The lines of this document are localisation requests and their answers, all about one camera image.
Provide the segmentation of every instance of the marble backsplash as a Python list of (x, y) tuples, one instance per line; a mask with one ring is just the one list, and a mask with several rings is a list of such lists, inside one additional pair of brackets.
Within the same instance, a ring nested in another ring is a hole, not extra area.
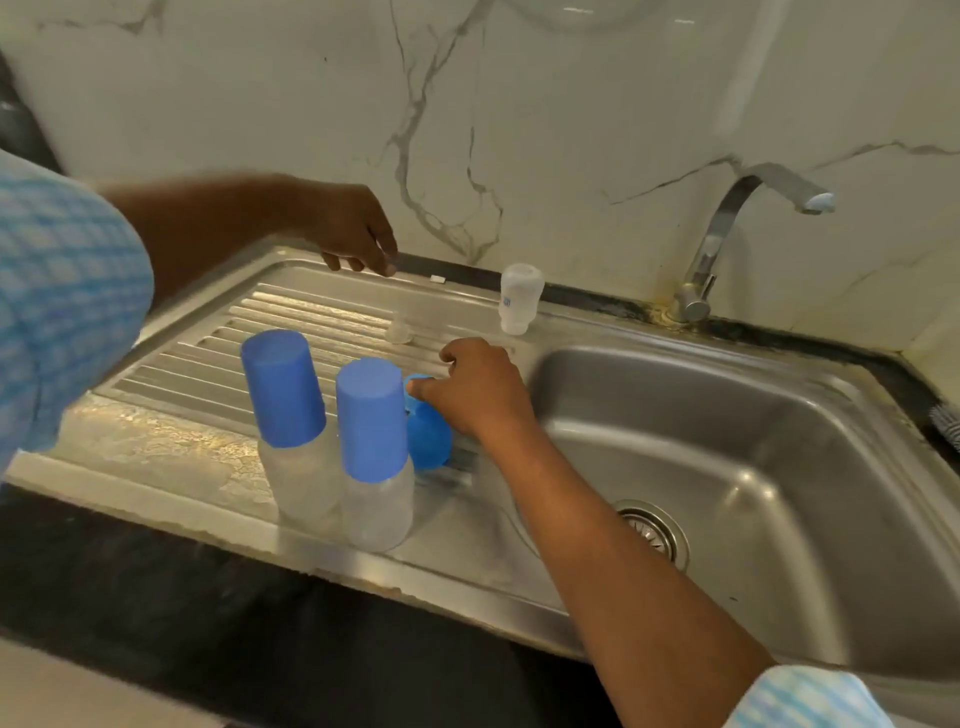
[(949, 0), (0, 8), (76, 176), (365, 182), (406, 251), (628, 298), (668, 300), (735, 167), (786, 164), (837, 212), (757, 192), (714, 313), (905, 352), (960, 399), (958, 32)]

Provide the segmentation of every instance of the scrub brush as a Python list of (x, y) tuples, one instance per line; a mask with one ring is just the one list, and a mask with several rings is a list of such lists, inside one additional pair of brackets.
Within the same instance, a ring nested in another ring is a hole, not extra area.
[(950, 404), (941, 402), (930, 408), (930, 421), (940, 434), (960, 452), (960, 414)]

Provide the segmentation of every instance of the person's left hand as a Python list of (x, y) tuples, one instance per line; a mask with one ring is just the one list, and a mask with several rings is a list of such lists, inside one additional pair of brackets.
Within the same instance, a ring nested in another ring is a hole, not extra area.
[(396, 239), (379, 200), (364, 184), (293, 178), (294, 227), (285, 231), (320, 248), (330, 270), (341, 258), (354, 271), (396, 273)]

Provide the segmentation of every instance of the black countertop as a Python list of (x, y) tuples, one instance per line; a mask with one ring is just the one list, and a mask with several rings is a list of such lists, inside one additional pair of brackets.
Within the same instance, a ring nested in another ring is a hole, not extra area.
[(593, 669), (10, 485), (0, 634), (254, 726), (615, 726)]

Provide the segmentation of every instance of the plastic bottle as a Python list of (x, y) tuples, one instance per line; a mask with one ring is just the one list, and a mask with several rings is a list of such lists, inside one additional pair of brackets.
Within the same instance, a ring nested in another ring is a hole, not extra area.
[(507, 266), (500, 276), (500, 328), (511, 336), (526, 333), (537, 317), (543, 273), (527, 263)]
[(280, 514), (316, 526), (340, 500), (343, 470), (333, 427), (303, 334), (262, 331), (240, 346), (257, 451)]
[(337, 420), (344, 531), (358, 548), (387, 551), (403, 542), (414, 521), (400, 369), (373, 357), (347, 364), (337, 374)]

